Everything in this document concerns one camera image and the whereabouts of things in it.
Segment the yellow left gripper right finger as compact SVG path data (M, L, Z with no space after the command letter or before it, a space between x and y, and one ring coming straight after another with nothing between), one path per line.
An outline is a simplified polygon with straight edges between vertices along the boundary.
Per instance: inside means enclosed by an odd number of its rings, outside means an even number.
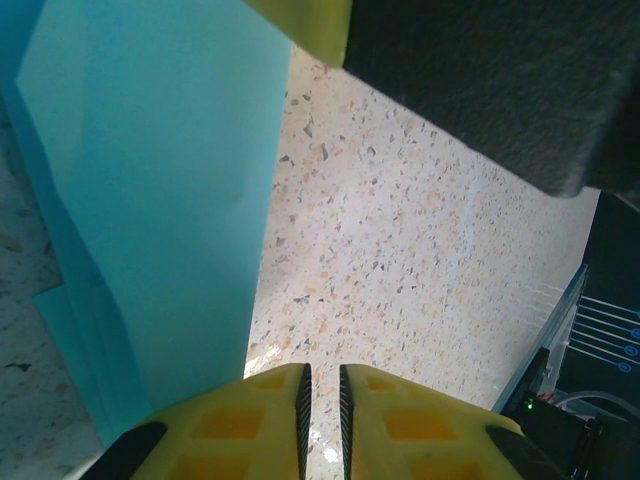
M361 364L340 367L344 480L568 480L513 420Z

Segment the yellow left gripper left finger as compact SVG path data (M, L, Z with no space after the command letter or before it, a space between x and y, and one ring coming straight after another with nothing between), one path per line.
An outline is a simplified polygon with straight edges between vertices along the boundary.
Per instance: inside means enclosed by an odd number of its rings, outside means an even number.
M311 398L302 363L206 392L123 433L92 480L305 480Z

